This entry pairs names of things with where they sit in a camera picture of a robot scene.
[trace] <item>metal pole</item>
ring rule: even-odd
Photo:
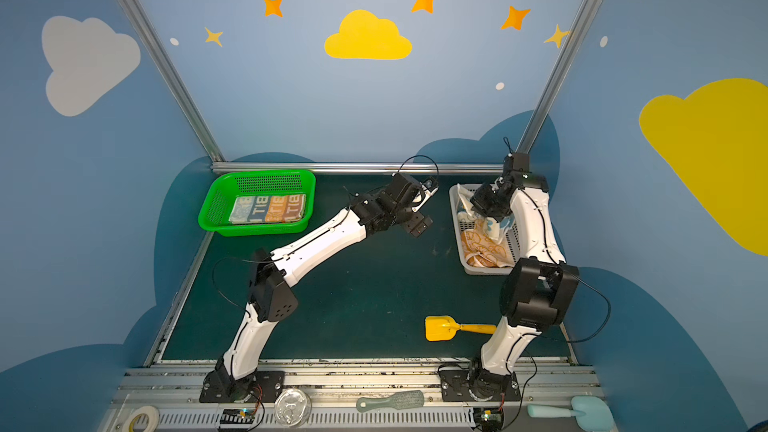
[[[576,53],[578,52],[581,43],[584,41],[584,37],[589,31],[589,27],[592,24],[594,16],[598,13],[600,4],[603,0],[582,0],[581,6],[576,13],[576,18],[573,24],[571,24],[571,33],[568,34],[568,40],[558,55],[557,61],[554,63],[552,74],[550,74],[547,80],[547,85],[542,92],[542,97],[538,100],[536,109],[531,116],[531,120],[528,122],[528,126],[525,128],[520,143],[518,144],[517,151],[529,153],[533,147],[533,142],[536,139],[539,131],[542,129],[544,119],[547,118],[549,110],[552,108],[555,98],[560,91],[560,87],[565,81],[565,77],[568,74],[568,70],[571,68],[571,64],[574,62]]]
[[[139,35],[141,42],[144,43],[144,46],[147,48],[147,52],[149,52],[152,60],[158,67],[160,75],[165,79],[171,93],[174,94],[181,111],[187,117],[187,120],[189,120],[192,129],[203,143],[203,147],[206,152],[208,152],[211,160],[222,162],[225,159],[214,140],[214,136],[211,135],[205,120],[203,120],[200,111],[192,100],[192,96],[187,90],[187,87],[184,86],[184,82],[181,81],[181,77],[176,71],[176,67],[174,67],[174,64],[170,61],[170,57],[168,57],[165,48],[163,48],[157,31],[152,27],[149,17],[144,12],[144,8],[138,0],[118,0],[118,2],[120,3],[120,6],[123,7],[125,15],[128,16],[130,24],[136,29],[136,33]]]
[[[431,162],[399,163],[355,163],[355,162],[214,162],[211,166],[216,174],[250,170],[286,170],[301,168],[315,174],[392,174],[401,168],[409,174],[431,175],[436,173]],[[440,173],[445,175],[497,176],[502,173],[502,164],[438,164]]]

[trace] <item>yellow shovel handle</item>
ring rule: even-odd
[[[459,330],[475,332],[476,334],[493,334],[496,331],[495,325],[464,324]]]

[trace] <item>light blue spatula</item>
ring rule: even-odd
[[[576,418],[576,423],[587,432],[610,432],[614,428],[614,416],[600,398],[579,395],[571,399],[571,409],[551,405],[529,405],[528,415],[533,418]]]

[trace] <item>white cloud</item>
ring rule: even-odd
[[[96,103],[139,65],[141,52],[131,36],[116,34],[91,17],[65,16],[43,26],[43,53],[53,69],[45,93],[63,116],[76,116]]]

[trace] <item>yellow toy shovel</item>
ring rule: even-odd
[[[424,319],[424,329],[426,330],[427,340],[430,342],[435,342],[451,340],[456,335],[456,331],[475,332],[477,334],[493,334],[496,331],[496,326],[480,324],[456,324],[456,321],[447,315],[430,315]]]

